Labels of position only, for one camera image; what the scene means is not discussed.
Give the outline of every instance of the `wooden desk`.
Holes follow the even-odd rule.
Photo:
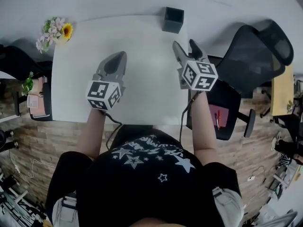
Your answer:
[[[271,80],[271,106],[272,116],[291,114],[287,112],[288,101],[294,102],[294,72],[293,66],[285,67],[285,72]]]
[[[181,124],[187,90],[180,89],[172,43],[188,51],[186,22],[174,34],[162,31],[162,19],[121,16],[75,24],[71,40],[54,52],[53,119],[86,122],[91,109],[85,98],[87,83],[103,59],[125,51],[126,90],[109,113],[123,124]]]

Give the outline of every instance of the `wooden floor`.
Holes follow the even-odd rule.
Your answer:
[[[6,80],[8,85],[5,94],[0,99],[0,111],[3,116],[12,115],[14,112],[11,98],[12,90],[21,90],[20,83],[15,80]],[[268,99],[262,95],[261,89],[256,89],[253,99],[243,99],[241,112],[248,115],[252,108],[257,115],[263,112],[268,106]],[[33,159],[43,163],[56,166],[60,155],[63,152],[74,150],[83,123],[74,122],[37,122],[29,117],[26,103],[21,105],[22,117],[1,123],[1,129],[13,130],[14,140],[19,143],[19,149],[12,149],[10,154],[18,165],[22,176],[15,170],[9,151],[0,153],[0,165],[6,175],[13,174],[22,187],[27,189],[31,197],[36,201],[45,202],[48,185],[50,183],[54,169],[35,162],[33,170],[34,178],[25,177],[31,172]],[[260,207],[266,203],[268,192],[266,186],[272,180],[273,168],[279,158],[278,153],[271,151],[271,141],[280,130],[285,139],[290,139],[288,132],[269,122],[270,117],[261,119],[256,117],[254,131],[250,138],[244,138],[245,123],[238,120],[234,133],[229,141],[218,140],[218,152],[223,163],[235,169],[238,174],[238,181],[243,197],[245,208],[245,219],[255,215]],[[106,125],[101,147],[101,152],[106,151],[105,142],[115,125]],[[166,133],[178,138],[179,126],[158,126]],[[183,147],[193,152],[191,131],[184,128],[182,134]],[[264,180],[263,168],[254,173],[256,179],[248,182],[247,179],[252,172],[264,166],[267,180]]]

